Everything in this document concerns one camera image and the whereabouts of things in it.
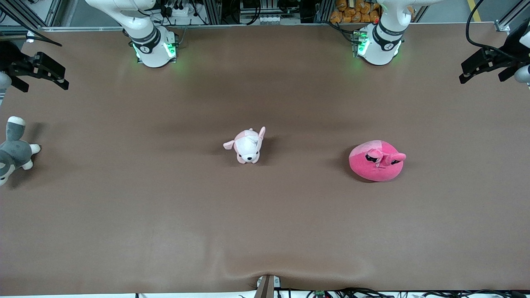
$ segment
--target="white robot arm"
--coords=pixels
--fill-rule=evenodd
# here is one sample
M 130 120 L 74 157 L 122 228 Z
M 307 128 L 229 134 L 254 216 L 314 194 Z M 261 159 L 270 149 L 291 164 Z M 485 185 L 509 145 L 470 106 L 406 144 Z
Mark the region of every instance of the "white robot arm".
M 120 23 L 133 42 L 138 58 L 148 67 L 161 67 L 176 57 L 175 33 L 155 26 L 139 10 L 152 8 L 156 0 L 85 0 Z
M 370 24 L 361 31 L 367 38 L 358 48 L 358 55 L 374 65 L 385 65 L 398 54 L 401 38 L 411 21 L 407 7 L 432 5 L 443 0 L 377 0 L 383 15 L 377 24 Z

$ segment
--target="plush dog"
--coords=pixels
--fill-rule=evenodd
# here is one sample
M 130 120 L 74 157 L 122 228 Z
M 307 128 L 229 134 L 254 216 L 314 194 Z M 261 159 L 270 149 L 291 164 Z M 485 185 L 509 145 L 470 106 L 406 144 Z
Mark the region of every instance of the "plush dog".
M 0 186 L 18 168 L 33 167 L 31 156 L 40 152 L 40 146 L 21 141 L 26 122 L 19 117 L 10 117 L 5 128 L 6 141 L 0 145 Z
M 394 179 L 403 169 L 407 158 L 385 141 L 370 141 L 355 147 L 349 156 L 351 169 L 371 181 Z
M 261 128 L 259 134 L 250 128 L 240 132 L 232 141 L 224 143 L 223 147 L 227 150 L 231 150 L 234 147 L 239 163 L 257 163 L 260 159 L 260 149 L 264 135 L 265 126 Z

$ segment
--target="white and pink plush toy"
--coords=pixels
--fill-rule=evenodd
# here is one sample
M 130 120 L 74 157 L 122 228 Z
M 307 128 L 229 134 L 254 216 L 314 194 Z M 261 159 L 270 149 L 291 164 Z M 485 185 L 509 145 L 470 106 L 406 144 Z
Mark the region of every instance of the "white and pink plush toy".
M 250 128 L 240 132 L 232 141 L 224 143 L 223 147 L 227 150 L 231 150 L 234 147 L 239 163 L 257 163 L 260 159 L 260 149 L 264 135 L 265 126 L 261 128 L 259 134 Z

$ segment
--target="yellow tape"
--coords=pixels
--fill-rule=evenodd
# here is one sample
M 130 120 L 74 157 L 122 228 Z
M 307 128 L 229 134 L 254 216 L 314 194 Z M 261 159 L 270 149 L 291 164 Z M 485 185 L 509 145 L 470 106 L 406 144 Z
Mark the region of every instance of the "yellow tape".
M 470 10 L 473 10 L 473 8 L 475 8 L 475 0 L 467 0 L 467 3 L 469 4 L 469 9 Z M 475 13 L 473 14 L 473 21 L 475 22 L 482 22 L 480 20 L 480 16 L 479 16 L 479 11 L 475 11 Z

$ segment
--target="brown table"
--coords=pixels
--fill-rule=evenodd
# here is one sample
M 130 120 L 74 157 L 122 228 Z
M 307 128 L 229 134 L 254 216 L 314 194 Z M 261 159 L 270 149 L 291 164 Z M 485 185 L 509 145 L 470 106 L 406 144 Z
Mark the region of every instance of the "brown table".
M 474 39 L 501 44 L 492 24 Z M 296 288 L 528 288 L 530 98 L 495 73 L 460 85 L 463 24 L 414 25 L 385 67 L 329 27 L 189 30 L 176 64 L 121 32 L 55 33 L 70 90 L 9 90 L 42 145 L 1 196 L 0 294 Z M 257 165 L 222 144 L 267 127 Z M 408 159 L 367 183 L 372 139 Z

